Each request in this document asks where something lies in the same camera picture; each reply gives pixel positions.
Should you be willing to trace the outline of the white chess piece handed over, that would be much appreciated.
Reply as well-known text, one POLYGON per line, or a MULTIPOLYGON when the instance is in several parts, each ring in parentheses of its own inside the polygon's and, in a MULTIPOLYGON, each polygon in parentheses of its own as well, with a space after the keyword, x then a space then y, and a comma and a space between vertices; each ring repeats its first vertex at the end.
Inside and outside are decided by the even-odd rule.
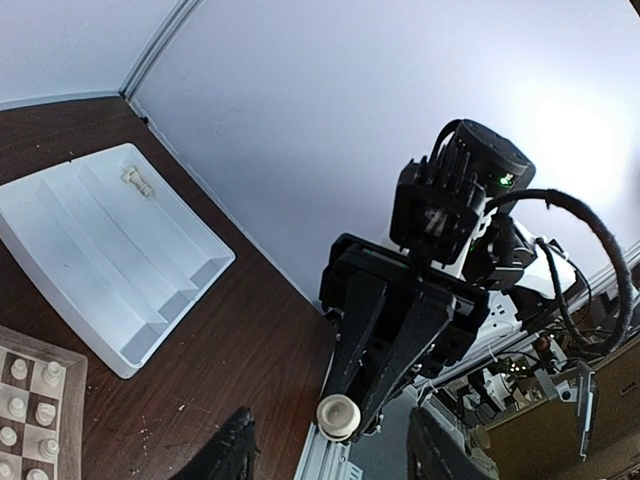
POLYGON ((6 462, 0 463, 0 480, 13 480, 14 471, 12 465, 6 462))

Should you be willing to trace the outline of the white bishop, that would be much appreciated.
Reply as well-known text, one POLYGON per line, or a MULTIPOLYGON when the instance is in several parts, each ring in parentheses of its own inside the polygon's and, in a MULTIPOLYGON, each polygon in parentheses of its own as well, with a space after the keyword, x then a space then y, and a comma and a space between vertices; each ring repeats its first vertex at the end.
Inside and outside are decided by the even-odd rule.
POLYGON ((343 394, 324 398, 316 408, 316 420, 320 433, 333 442, 348 440, 361 422, 360 408, 343 394))

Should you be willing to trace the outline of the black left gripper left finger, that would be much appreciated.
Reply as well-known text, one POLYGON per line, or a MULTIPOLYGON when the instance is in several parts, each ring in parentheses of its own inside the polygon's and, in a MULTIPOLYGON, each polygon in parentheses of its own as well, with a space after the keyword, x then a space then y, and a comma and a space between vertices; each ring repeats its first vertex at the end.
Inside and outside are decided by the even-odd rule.
POLYGON ((256 421, 249 407, 239 407, 171 479, 235 480, 254 478, 256 421))

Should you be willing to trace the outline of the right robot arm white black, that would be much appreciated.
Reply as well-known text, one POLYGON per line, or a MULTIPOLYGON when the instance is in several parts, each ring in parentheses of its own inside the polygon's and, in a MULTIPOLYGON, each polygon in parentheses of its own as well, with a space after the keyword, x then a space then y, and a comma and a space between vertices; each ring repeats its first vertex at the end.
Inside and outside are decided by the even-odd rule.
POLYGON ((488 127, 451 121, 399 175, 390 245, 347 233, 333 243, 319 300, 338 340, 316 413, 329 438, 374 433, 414 381, 473 374, 548 325, 558 294, 585 288, 560 245, 538 245, 499 203, 535 171, 488 127))

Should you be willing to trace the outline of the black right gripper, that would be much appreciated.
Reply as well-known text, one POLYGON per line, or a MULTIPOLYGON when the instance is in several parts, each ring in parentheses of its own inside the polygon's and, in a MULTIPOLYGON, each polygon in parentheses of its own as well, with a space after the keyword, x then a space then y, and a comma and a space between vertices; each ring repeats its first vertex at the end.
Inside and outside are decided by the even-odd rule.
POLYGON ((489 315, 486 291, 434 269, 419 276, 406 257, 351 234, 331 247, 319 300, 340 330, 324 396, 346 394, 359 369, 377 375, 358 433, 411 366, 434 379, 460 361, 489 315))

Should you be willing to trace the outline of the white chess queen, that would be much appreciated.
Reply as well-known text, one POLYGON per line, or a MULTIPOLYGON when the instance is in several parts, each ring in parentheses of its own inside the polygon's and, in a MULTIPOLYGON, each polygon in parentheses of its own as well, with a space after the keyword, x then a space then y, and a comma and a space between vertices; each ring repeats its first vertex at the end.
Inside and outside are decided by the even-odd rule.
POLYGON ((49 476, 44 470, 40 468, 33 468, 26 473, 25 479, 26 480, 49 480, 49 476))

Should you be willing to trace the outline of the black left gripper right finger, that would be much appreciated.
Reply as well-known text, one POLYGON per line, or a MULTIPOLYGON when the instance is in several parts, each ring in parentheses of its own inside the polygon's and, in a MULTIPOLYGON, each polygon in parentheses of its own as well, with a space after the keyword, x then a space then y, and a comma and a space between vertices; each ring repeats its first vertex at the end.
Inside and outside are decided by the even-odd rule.
POLYGON ((489 480, 499 476, 461 449, 428 410, 415 407, 407 431, 407 478, 489 480))

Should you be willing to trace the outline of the white chess pawn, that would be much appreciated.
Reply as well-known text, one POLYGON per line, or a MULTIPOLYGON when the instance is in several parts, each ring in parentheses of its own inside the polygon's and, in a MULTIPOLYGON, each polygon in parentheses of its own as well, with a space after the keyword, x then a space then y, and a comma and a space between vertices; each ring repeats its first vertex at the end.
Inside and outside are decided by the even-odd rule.
POLYGON ((11 397, 7 404, 8 412, 16 419, 22 419, 26 415, 27 406, 20 397, 11 397))
POLYGON ((11 365, 10 373, 16 381, 25 380, 29 373, 26 361, 22 358, 17 358, 11 365))
POLYGON ((4 426, 0 429, 0 442, 7 447, 13 447, 18 440, 16 431, 10 426, 4 426))

